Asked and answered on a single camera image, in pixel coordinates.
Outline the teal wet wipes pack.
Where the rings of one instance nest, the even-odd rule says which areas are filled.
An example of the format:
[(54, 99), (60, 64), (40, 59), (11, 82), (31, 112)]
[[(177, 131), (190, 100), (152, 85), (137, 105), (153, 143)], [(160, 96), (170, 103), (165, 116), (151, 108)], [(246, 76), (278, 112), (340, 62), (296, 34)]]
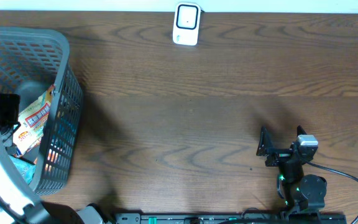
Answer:
[(35, 174), (36, 165), (23, 161), (14, 156), (9, 156), (20, 175), (23, 177), (27, 184), (30, 184)]

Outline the large yellow snack bag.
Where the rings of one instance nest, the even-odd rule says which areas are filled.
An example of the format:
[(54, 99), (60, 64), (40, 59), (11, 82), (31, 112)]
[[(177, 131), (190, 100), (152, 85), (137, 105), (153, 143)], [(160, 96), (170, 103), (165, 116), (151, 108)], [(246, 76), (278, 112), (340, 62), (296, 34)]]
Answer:
[(53, 100), (54, 87), (55, 85), (51, 85), (19, 113), (18, 122), (21, 126), (13, 134), (13, 143), (17, 147), (15, 157), (22, 157), (40, 144)]

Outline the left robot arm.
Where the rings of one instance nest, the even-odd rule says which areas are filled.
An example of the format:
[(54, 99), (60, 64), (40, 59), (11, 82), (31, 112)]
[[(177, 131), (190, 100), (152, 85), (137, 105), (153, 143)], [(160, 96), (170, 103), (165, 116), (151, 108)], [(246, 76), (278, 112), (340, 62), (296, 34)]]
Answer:
[[(0, 118), (0, 125), (12, 126)], [(0, 223), (112, 223), (94, 204), (76, 211), (44, 202), (18, 172), (6, 152), (0, 132)]]

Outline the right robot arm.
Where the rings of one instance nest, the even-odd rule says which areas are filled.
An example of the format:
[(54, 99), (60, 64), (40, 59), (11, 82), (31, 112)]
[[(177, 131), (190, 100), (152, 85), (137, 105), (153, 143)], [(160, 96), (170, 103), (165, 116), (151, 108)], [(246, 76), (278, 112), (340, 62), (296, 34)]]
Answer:
[(281, 212), (282, 219), (301, 214), (318, 213), (324, 208), (326, 179), (318, 175), (306, 175), (303, 165), (313, 160), (318, 149), (318, 140), (297, 127), (297, 137), (288, 148), (273, 145), (266, 127), (260, 129), (260, 140), (256, 155), (265, 157), (267, 167), (278, 167), (277, 192), (286, 202)]

